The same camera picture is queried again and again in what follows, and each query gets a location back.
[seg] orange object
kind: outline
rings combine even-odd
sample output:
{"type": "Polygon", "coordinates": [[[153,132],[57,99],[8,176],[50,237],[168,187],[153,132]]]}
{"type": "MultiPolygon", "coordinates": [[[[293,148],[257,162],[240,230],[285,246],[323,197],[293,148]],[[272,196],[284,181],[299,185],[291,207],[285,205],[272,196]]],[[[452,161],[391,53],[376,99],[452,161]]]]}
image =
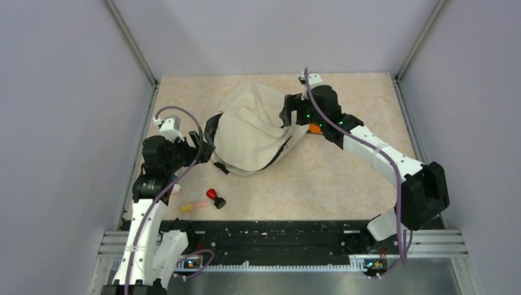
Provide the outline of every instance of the orange object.
{"type": "Polygon", "coordinates": [[[204,207],[207,207],[210,205],[211,205],[210,201],[195,202],[195,203],[183,205],[183,206],[179,207],[179,210],[181,213],[188,213],[193,210],[204,208],[204,207]]]}
{"type": "Polygon", "coordinates": [[[309,133],[312,134],[322,134],[322,130],[315,124],[310,124],[309,133]]]}

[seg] beige tabletop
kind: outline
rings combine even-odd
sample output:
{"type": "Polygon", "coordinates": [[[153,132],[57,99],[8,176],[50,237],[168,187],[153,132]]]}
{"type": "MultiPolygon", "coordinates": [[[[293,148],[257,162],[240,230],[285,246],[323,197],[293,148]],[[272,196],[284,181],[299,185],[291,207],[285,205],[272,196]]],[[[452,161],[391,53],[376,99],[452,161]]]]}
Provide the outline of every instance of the beige tabletop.
{"type": "MultiPolygon", "coordinates": [[[[355,115],[382,140],[414,157],[388,73],[321,76],[338,93],[343,112],[355,115]]],[[[190,111],[204,128],[221,101],[241,82],[252,79],[290,94],[304,89],[297,77],[298,74],[164,77],[154,113],[164,106],[180,106],[190,111]]],[[[181,118],[184,136],[197,130],[181,112],[165,111],[162,117],[174,113],[181,118]]],[[[148,136],[158,133],[158,128],[151,124],[148,136]]],[[[179,183],[182,191],[171,196],[163,219],[370,219],[394,206],[396,200],[396,190],[382,175],[321,135],[305,135],[284,158],[258,174],[225,175],[211,163],[204,163],[179,183]],[[226,199],[224,208],[209,206],[191,213],[179,212],[181,205],[207,200],[209,188],[226,199]]]]}

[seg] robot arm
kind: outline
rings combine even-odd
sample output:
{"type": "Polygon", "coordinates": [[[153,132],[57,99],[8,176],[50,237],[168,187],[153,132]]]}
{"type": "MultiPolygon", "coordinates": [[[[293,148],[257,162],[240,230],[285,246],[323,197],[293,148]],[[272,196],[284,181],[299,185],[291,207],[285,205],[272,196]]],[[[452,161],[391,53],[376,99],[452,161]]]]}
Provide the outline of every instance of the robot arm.
{"type": "Polygon", "coordinates": [[[159,227],[168,207],[170,194],[172,191],[179,191],[180,186],[175,184],[159,202],[153,204],[153,201],[172,183],[179,169],[189,166],[196,159],[200,144],[203,145],[203,152],[197,158],[198,163],[209,161],[213,147],[200,140],[195,132],[189,133],[195,147],[189,146],[179,132],[180,119],[176,116],[167,117],[164,121],[154,119],[154,123],[160,128],[160,135],[143,141],[144,163],[132,187],[132,220],[122,262],[112,285],[103,286],[102,295],[123,294],[125,284],[128,284],[129,294],[166,295],[177,261],[188,246],[185,232],[171,230],[162,235],[157,248],[159,227]],[[151,211],[146,216],[146,211],[150,208],[151,211]],[[146,220],[140,228],[143,218],[146,220]],[[138,233],[137,245],[133,246],[138,233]],[[129,262],[131,269],[127,273],[129,262]]]}
{"type": "MultiPolygon", "coordinates": [[[[299,80],[301,84],[305,84],[304,75],[299,80]]],[[[395,187],[397,183],[401,183],[401,223],[410,230],[420,229],[448,207],[449,197],[445,173],[438,163],[432,162],[426,165],[407,157],[376,137],[361,120],[342,113],[337,93],[331,86],[323,85],[322,78],[318,74],[309,74],[308,82],[311,94],[320,110],[350,136],[344,135],[325,122],[308,98],[307,92],[286,95],[284,108],[280,113],[284,126],[292,124],[292,113],[296,111],[296,124],[319,126],[328,141],[365,160],[395,187]],[[388,155],[396,164],[401,177],[400,182],[396,179],[396,173],[390,161],[380,151],[388,155]]],[[[376,216],[361,229],[365,246],[371,246],[393,234],[396,234],[396,206],[376,216]]]]}

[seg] metal floor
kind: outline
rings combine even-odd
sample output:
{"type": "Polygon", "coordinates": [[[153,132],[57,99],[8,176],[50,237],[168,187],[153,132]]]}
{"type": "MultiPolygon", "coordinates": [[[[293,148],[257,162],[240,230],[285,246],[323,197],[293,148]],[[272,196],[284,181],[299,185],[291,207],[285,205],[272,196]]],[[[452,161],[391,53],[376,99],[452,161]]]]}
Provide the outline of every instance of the metal floor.
{"type": "Polygon", "coordinates": [[[382,280],[348,272],[207,272],[184,283],[172,278],[169,295],[460,295],[450,259],[409,259],[382,280]]]}

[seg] cable tie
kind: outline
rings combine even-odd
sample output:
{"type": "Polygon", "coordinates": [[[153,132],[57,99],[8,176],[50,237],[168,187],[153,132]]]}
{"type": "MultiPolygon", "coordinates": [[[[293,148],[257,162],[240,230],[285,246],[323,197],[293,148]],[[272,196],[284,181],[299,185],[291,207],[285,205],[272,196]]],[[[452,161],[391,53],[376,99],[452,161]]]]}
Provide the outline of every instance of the cable tie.
{"type": "Polygon", "coordinates": [[[147,247],[146,246],[126,246],[125,247],[125,252],[144,252],[147,250],[147,247]]]}
{"type": "Polygon", "coordinates": [[[380,151],[383,151],[385,148],[389,146],[388,143],[383,143],[377,146],[377,148],[373,151],[373,158],[371,158],[371,167],[375,168],[376,165],[376,157],[380,153],[380,151]]]}

